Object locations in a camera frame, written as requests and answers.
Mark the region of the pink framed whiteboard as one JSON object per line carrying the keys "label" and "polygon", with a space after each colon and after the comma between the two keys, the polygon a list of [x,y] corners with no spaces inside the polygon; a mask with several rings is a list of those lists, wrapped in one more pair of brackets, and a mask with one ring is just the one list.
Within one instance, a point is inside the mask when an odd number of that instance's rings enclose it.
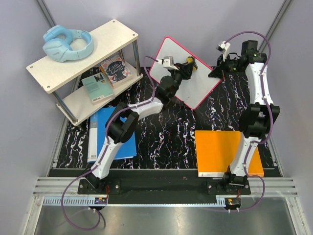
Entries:
{"label": "pink framed whiteboard", "polygon": [[[164,38],[156,58],[163,59],[165,56],[173,56],[174,63],[185,63],[188,56],[195,57],[198,69],[193,71],[191,79],[182,80],[173,98],[182,101],[190,109],[196,109],[216,88],[221,80],[219,78],[208,77],[212,69],[171,37]],[[170,75],[170,73],[167,69],[163,68],[161,64],[153,62],[149,75],[159,85],[161,78]],[[156,91],[153,103],[159,103],[163,107],[166,106],[156,98]]]}

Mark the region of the yellow whiteboard eraser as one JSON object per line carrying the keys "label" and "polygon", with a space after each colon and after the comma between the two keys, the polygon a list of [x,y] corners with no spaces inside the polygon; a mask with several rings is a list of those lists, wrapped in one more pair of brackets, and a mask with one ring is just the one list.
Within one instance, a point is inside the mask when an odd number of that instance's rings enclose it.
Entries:
{"label": "yellow whiteboard eraser", "polygon": [[186,61],[188,63],[189,68],[192,71],[196,71],[198,69],[198,66],[196,64],[196,60],[195,60],[195,58],[193,56],[188,56]]}

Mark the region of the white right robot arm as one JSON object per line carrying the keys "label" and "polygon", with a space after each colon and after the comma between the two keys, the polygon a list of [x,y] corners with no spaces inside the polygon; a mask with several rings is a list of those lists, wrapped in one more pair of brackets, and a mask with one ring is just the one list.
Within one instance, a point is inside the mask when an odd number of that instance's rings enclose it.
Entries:
{"label": "white right robot arm", "polygon": [[241,133],[239,147],[216,188],[226,194],[235,194],[248,185],[248,169],[259,144],[266,142],[272,132],[280,108],[273,104],[267,82],[268,57],[264,53],[249,51],[239,58],[219,56],[214,72],[244,73],[248,80],[250,104],[239,119]]}

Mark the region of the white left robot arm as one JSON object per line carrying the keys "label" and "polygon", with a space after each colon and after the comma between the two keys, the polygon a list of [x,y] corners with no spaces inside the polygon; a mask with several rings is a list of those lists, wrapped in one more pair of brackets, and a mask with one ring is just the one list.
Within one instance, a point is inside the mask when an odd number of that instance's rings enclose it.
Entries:
{"label": "white left robot arm", "polygon": [[174,98],[182,81],[191,79],[193,72],[198,69],[194,56],[188,56],[184,63],[175,63],[172,56],[162,59],[151,56],[145,58],[162,65],[170,74],[163,76],[158,86],[151,82],[151,98],[132,105],[121,102],[115,107],[105,125],[104,143],[98,158],[85,175],[89,189],[96,194],[105,190],[104,179],[108,176],[120,147],[132,137],[138,121],[160,113]]}

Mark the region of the Little Women book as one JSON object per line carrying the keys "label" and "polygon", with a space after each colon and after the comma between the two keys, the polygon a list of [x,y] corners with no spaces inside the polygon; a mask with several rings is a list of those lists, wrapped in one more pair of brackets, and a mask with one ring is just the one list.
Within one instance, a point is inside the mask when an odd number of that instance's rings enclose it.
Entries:
{"label": "Little Women book", "polygon": [[113,88],[121,86],[132,78],[131,71],[119,55],[102,61],[100,70],[109,79]]}

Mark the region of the teal paperback book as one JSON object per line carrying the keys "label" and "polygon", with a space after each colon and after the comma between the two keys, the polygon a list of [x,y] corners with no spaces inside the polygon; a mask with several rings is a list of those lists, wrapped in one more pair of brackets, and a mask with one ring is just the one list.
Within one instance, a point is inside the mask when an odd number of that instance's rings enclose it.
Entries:
{"label": "teal paperback book", "polygon": [[101,72],[82,79],[82,83],[93,105],[114,96],[110,81]]}

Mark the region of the orange book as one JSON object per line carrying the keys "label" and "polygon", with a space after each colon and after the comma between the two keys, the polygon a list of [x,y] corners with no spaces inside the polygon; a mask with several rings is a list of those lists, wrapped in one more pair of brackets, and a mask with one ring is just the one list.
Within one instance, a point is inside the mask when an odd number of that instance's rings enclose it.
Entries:
{"label": "orange book", "polygon": [[252,149],[246,160],[248,174],[264,176],[257,137],[245,138],[240,131],[197,130],[195,141],[199,177],[223,177],[228,168],[242,176],[244,159],[250,146]]}

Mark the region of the blue folder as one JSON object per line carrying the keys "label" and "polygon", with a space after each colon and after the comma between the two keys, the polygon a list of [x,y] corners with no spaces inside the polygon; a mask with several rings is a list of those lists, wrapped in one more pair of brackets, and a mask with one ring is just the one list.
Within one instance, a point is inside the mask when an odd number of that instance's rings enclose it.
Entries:
{"label": "blue folder", "polygon": [[[87,163],[94,163],[97,160],[105,141],[105,124],[114,109],[114,107],[102,108],[90,117]],[[132,137],[120,147],[115,160],[130,159],[136,155],[135,133],[133,133]]]}

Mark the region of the light blue headphones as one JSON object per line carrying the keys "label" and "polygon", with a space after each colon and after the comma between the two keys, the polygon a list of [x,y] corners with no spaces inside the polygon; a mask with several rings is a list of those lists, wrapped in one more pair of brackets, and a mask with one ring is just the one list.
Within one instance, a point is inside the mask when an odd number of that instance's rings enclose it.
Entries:
{"label": "light blue headphones", "polygon": [[[80,50],[74,50],[70,45],[74,40],[82,39],[86,46]],[[92,36],[87,31],[67,29],[56,25],[44,35],[43,51],[51,59],[57,62],[81,60],[90,56],[94,50]]]}

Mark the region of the white two-tier shelf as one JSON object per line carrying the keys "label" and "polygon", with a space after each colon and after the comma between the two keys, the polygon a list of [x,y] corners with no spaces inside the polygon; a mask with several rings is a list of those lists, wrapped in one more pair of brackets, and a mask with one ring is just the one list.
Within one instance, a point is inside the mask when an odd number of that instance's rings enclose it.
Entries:
{"label": "white two-tier shelf", "polygon": [[[28,72],[39,83],[47,94],[52,94],[57,99],[57,107],[74,125],[89,118],[92,114],[108,104],[115,96],[131,87],[139,81],[143,75],[140,71],[137,40],[139,35],[113,19],[90,32],[95,41],[95,49],[91,56],[81,61],[57,62],[45,56],[27,66]],[[56,91],[68,82],[78,78],[82,73],[98,65],[104,59],[115,53],[122,53],[122,49],[128,45],[133,46],[136,66],[126,63],[131,71],[131,78],[115,88],[114,96],[105,98],[102,102],[93,105],[85,88],[81,87],[64,99],[61,99]]]}

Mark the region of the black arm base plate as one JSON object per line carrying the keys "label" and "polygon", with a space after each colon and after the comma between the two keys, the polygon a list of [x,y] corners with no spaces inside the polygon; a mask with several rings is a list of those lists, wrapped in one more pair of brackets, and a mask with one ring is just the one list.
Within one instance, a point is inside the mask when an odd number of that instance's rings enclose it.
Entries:
{"label": "black arm base plate", "polygon": [[199,192],[208,195],[249,195],[249,184],[243,187],[224,186],[220,180],[191,176],[178,177],[107,177],[97,186],[82,179],[79,182],[78,194],[121,195],[127,192]]}

